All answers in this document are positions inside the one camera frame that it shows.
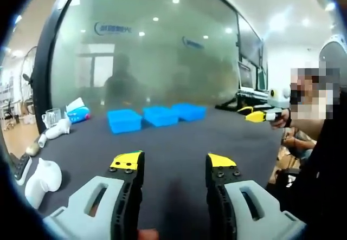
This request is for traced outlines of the person's left hand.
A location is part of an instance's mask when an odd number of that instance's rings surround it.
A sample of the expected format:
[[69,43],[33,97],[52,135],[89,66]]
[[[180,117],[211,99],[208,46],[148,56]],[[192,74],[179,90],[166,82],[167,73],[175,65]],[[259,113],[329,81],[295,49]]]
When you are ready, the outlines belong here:
[[159,240],[159,233],[156,229],[139,229],[138,240]]

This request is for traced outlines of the person's right hand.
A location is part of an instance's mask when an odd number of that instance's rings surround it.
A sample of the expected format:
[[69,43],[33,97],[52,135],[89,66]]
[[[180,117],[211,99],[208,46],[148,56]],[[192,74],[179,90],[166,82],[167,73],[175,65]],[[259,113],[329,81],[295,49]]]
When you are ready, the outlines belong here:
[[275,120],[271,121],[272,128],[288,128],[291,126],[291,111],[290,109],[284,109],[281,112],[281,116]]

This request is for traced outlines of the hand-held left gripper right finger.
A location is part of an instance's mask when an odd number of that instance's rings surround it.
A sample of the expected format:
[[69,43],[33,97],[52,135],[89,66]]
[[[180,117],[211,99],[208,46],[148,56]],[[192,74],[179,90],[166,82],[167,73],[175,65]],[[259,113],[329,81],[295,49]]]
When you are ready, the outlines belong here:
[[211,239],[301,239],[306,224],[280,208],[253,180],[243,180],[236,162],[208,153],[205,184]]

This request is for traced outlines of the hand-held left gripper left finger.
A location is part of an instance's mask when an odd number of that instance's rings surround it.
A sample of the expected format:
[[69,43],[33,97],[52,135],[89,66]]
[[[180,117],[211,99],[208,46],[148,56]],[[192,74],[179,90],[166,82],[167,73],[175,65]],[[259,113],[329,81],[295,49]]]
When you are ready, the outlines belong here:
[[144,151],[116,156],[44,218],[46,228],[56,239],[137,239],[144,163]]

